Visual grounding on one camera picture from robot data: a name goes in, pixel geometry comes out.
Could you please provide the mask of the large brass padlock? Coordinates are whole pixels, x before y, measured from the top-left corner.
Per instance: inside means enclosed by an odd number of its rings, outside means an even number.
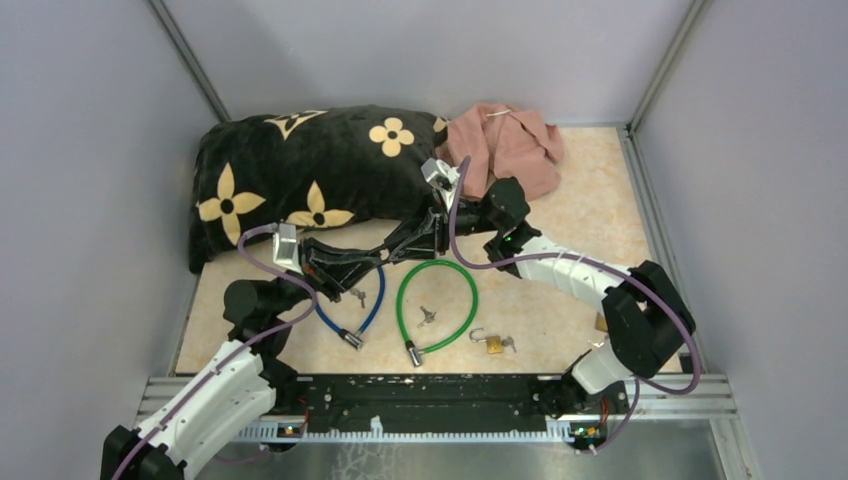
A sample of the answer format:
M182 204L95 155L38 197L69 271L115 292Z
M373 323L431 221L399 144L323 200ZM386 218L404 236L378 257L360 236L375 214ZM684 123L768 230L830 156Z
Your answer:
M601 315L601 314L597 314L597 315L596 315L596 319L595 319L595 329L596 329L596 330L598 330L598 331L600 331L600 332L604 332L604 333L608 333L608 332L609 332L608 324L607 324L607 320L606 320L606 318L605 318L603 315Z

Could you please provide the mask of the pink cloth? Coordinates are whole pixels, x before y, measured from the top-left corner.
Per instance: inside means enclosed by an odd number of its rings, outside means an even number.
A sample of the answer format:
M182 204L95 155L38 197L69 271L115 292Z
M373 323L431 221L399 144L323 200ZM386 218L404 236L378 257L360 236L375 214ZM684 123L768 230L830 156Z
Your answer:
M515 178L528 201L556 190L566 158L558 127L536 110L499 103L477 103L447 122L438 157L458 166L470 159L463 195L480 199L489 180Z

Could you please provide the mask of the small brass padlock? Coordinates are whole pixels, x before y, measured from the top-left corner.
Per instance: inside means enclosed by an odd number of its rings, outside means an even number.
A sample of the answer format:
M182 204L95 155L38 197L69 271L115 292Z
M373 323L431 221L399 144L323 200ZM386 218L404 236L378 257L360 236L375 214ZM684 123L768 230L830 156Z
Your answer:
M490 355L502 354L507 350L517 352L515 341L511 336L486 334L483 328L475 328L468 333L468 338L473 343L484 344Z

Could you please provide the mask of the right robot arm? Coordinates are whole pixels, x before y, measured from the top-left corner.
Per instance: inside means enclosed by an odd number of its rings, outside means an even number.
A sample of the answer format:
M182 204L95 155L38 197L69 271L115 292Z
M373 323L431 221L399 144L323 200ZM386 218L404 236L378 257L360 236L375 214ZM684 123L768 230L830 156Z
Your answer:
M515 178L495 181L474 201L460 199L460 187L460 179L437 175L422 212L385 239L388 259L452 251L467 268L549 284L593 307L607 321L607 338L566 370L569 408L588 412L606 387L631 377L649 381L680 348L695 351L695 321L662 266L610 264L555 243L528 223L530 207Z

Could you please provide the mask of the blue cable lock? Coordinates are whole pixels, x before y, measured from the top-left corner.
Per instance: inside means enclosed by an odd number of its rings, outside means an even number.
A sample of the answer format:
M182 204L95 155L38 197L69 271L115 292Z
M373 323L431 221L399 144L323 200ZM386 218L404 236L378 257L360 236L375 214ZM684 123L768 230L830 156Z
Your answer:
M379 310L383 304L385 293L386 293L386 275L384 268L382 266L378 266L376 268L377 277L378 277L378 292L376 300L368 312L367 316L360 324L359 328L351 332L347 329L344 329L337 325L322 309L320 305L317 305L315 308L315 313L322 320L325 326L327 326L330 330L332 330L337 337L339 337L342 341L344 341L347 345L351 346L354 350L361 350L364 346L364 341L361 336L365 333L365 331L370 327L372 322L375 320Z

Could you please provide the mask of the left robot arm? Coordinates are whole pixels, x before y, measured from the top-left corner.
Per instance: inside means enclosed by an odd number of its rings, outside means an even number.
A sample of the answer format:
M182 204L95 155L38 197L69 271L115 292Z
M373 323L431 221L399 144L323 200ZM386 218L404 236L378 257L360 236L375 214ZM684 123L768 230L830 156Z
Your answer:
M246 245L270 232L269 226L247 231L237 251L272 279L228 287L224 317L233 325L228 339L164 406L138 426L117 426L107 435L101 478L193 479L255 419L297 406L297 373L279 360L279 342L317 310L320 296L339 296L384 260L377 248L339 249L276 233L274 259L266 263Z

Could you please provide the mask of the silver key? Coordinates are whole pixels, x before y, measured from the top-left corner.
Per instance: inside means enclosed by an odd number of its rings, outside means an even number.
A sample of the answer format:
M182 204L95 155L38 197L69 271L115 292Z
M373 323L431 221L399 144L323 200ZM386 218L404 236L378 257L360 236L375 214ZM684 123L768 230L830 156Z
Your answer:
M357 288L352 288L350 290L350 293L359 301L360 307L362 309L364 309L365 308L366 293L357 289Z

